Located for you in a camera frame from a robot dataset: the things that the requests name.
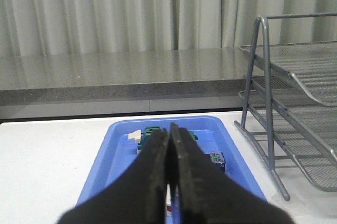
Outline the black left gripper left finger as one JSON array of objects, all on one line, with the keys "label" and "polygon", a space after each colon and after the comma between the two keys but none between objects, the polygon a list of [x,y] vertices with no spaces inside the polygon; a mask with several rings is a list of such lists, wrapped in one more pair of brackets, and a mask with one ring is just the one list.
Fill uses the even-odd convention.
[{"label": "black left gripper left finger", "polygon": [[169,133],[155,130],[132,164],[96,196],[64,213],[59,223],[165,223]]}]

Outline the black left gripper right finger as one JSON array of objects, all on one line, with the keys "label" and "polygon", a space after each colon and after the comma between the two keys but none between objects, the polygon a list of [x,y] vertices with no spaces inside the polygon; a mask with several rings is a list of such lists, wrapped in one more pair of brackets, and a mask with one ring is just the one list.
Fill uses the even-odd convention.
[{"label": "black left gripper right finger", "polygon": [[170,128],[168,182],[173,223],[293,223],[285,211],[229,178],[188,130],[175,123]]}]

